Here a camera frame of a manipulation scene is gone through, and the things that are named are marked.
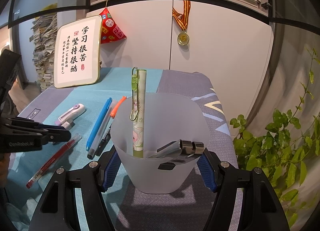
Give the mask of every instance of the pen clip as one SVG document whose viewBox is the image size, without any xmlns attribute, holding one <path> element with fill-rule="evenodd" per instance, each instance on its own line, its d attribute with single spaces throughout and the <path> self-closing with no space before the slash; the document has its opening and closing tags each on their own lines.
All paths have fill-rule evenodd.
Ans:
<svg viewBox="0 0 320 231">
<path fill-rule="evenodd" d="M 132 111 L 130 115 L 130 120 L 135 121 L 138 117 L 139 113 L 139 69 L 137 67 L 134 67 L 132 69 L 132 74 L 131 74 L 131 86 L 132 86 Z M 137 111 L 135 111 L 134 107 L 134 102 L 135 102 L 135 96 L 137 97 Z"/>
</svg>

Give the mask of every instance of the frosted white container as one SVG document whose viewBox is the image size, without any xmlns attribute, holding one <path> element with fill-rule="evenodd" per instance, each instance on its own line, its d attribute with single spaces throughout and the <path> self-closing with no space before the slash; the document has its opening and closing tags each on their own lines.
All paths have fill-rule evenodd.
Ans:
<svg viewBox="0 0 320 231">
<path fill-rule="evenodd" d="M 166 93 L 147 93 L 144 123 L 144 158 L 132 156 L 132 98 L 119 107 L 111 139 L 134 186 L 148 194 L 168 194 L 185 181 L 198 159 L 159 170 L 169 159 L 147 159 L 167 143 L 179 139 L 209 143 L 210 131 L 200 107 L 191 99 Z"/>
</svg>

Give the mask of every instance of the blue triangle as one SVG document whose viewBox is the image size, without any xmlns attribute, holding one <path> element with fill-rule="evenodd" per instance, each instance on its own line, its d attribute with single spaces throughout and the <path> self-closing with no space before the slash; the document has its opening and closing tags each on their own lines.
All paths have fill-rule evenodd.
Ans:
<svg viewBox="0 0 320 231">
<path fill-rule="evenodd" d="M 231 136 L 227 123 L 223 124 L 222 126 L 219 126 L 216 130 L 219 132 L 225 133 L 228 136 Z"/>
</svg>

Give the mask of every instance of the medal ribbon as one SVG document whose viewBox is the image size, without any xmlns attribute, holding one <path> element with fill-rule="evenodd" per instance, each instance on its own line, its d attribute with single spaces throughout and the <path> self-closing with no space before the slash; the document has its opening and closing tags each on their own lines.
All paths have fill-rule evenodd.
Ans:
<svg viewBox="0 0 320 231">
<path fill-rule="evenodd" d="M 185 31 L 188 27 L 189 13 L 191 8 L 191 2 L 189 0 L 183 0 L 183 14 L 178 13 L 174 8 L 172 10 L 172 16 L 177 21 L 179 27 Z"/>
</svg>

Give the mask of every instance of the white sign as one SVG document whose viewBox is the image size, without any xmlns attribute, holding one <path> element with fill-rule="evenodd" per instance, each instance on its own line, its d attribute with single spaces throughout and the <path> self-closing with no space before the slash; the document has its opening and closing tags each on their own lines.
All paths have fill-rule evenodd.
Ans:
<svg viewBox="0 0 320 231">
<path fill-rule="evenodd" d="M 55 87 L 92 84 L 98 80 L 100 35 L 100 16 L 60 27 L 54 55 Z"/>
</svg>

